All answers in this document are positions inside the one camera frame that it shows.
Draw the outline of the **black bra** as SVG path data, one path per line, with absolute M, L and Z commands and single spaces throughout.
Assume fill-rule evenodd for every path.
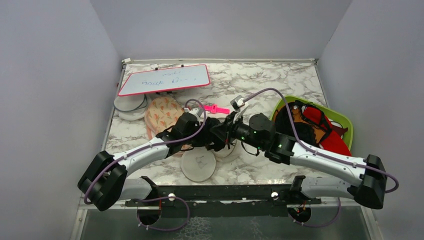
M 307 144 L 318 147 L 323 132 L 316 123 L 304 115 L 303 111 L 306 105 L 296 100 L 289 102 L 288 106 L 298 138 Z M 290 122 L 289 112 L 285 106 L 277 111 L 274 125 L 277 132 L 292 137 L 295 136 Z

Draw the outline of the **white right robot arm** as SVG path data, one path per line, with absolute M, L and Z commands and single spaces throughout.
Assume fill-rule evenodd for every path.
M 380 210 L 384 206 L 387 175 L 376 155 L 353 157 L 320 149 L 276 131 L 273 121 L 258 113 L 243 123 L 236 112 L 210 129 L 225 144 L 239 140 L 277 164 L 306 167 L 328 174 L 323 179 L 305 177 L 288 190 L 289 199 L 300 204 L 307 198 L 335 197 Z

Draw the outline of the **white mesh laundry bag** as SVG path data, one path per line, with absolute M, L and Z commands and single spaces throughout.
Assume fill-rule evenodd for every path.
M 229 147 L 220 151 L 207 150 L 196 147 L 186 151 L 180 161 L 180 168 L 184 176 L 196 183 L 208 180 L 215 172 L 217 164 L 231 163 L 240 155 L 240 142 L 233 140 Z

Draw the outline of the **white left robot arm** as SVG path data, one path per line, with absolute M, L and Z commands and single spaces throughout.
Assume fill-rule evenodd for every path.
M 159 132 L 147 143 L 113 155 L 103 150 L 97 153 L 77 183 L 83 202 L 105 211 L 122 197 L 129 175 L 143 167 L 164 160 L 183 146 L 212 145 L 211 129 L 221 122 L 214 117 L 199 121 L 194 114 L 183 113 L 174 125 Z

